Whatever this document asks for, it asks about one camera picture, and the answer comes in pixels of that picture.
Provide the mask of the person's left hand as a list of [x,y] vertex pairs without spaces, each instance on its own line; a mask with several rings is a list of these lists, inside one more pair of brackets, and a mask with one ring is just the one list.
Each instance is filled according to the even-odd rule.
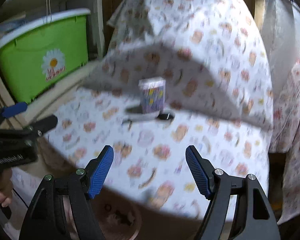
[[12,202],[13,183],[11,178],[12,169],[3,170],[0,176],[0,205],[2,207],[7,207]]

